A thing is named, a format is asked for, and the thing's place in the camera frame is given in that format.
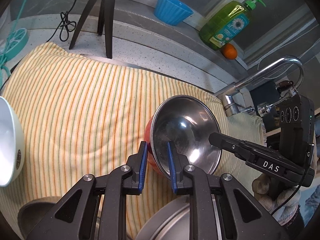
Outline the right gloved hand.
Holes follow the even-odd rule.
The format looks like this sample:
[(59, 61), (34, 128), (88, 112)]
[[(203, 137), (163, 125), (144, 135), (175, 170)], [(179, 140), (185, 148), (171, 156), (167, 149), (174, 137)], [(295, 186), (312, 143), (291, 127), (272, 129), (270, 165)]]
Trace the right gloved hand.
[(300, 190), (261, 174), (252, 182), (254, 197), (276, 220), (285, 220), (294, 216), (298, 210)]

